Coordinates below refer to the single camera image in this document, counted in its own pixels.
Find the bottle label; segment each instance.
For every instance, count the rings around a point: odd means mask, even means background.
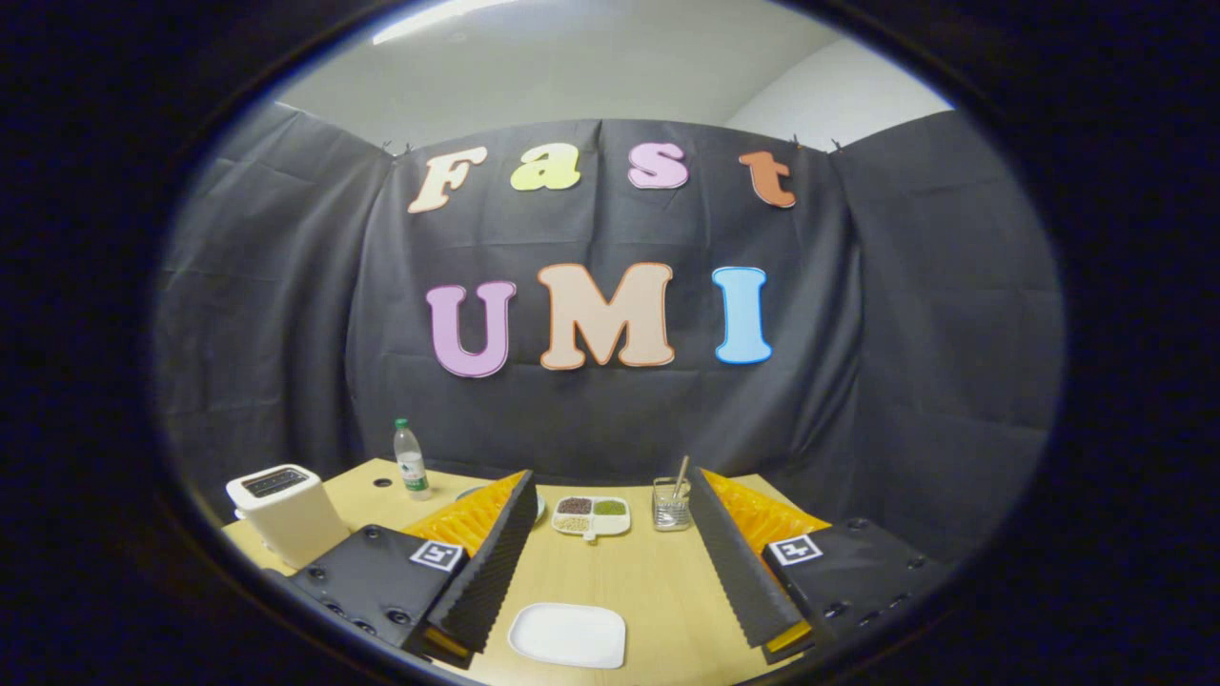
[[[398,469],[407,491],[427,491],[428,475],[423,470],[423,455],[420,453],[401,453],[398,455]]]

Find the white toaster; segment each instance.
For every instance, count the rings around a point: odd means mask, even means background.
[[[288,566],[301,569],[349,535],[322,480],[298,465],[279,465],[234,478],[224,487],[238,519],[249,521]]]

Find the plate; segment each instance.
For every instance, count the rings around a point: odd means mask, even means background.
[[[619,669],[627,647],[627,623],[605,608],[534,603],[512,620],[509,646],[538,662]]]
[[[560,513],[564,508],[565,500],[589,500],[589,514],[576,514],[576,513]],[[604,503],[606,500],[612,500],[622,505],[623,514],[621,515],[599,515],[597,514],[598,503]],[[564,520],[584,520],[583,529],[564,529],[559,522]],[[627,500],[622,498],[611,498],[605,496],[567,496],[560,498],[555,503],[555,511],[550,515],[550,526],[560,533],[569,533],[572,536],[581,536],[588,542],[597,541],[598,536],[614,536],[616,533],[622,533],[631,529],[631,505]]]
[[[475,491],[478,491],[479,488],[482,488],[482,486],[476,486],[473,488],[467,488],[467,489],[462,491],[461,493],[458,493],[458,497],[454,498],[454,500],[461,500],[462,498],[465,498],[466,496],[470,496],[471,493],[473,493]],[[538,514],[534,516],[534,524],[538,524],[538,520],[542,519],[542,513],[547,511],[547,499],[542,497],[542,493],[534,492],[534,494],[538,497]]]

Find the white plate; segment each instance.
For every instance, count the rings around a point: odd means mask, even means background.
[[[462,491],[461,493],[458,493],[458,497],[454,498],[454,500],[461,500],[462,498],[465,498],[466,496],[470,496],[471,493],[473,493],[475,491],[478,491],[479,488],[482,488],[482,486],[476,486],[473,488],[467,488],[467,489]],[[538,497],[538,515],[534,516],[534,524],[538,524],[538,520],[542,519],[542,513],[547,511],[547,499],[543,498],[542,493],[538,493],[537,491],[534,492],[534,494]]]
[[[605,608],[534,603],[512,620],[509,646],[538,662],[619,669],[627,647],[627,623]]]

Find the ceiling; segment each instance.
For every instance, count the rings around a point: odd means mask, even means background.
[[[377,28],[276,96],[392,153],[569,118],[723,125],[839,38],[765,0],[520,0],[375,46]]]

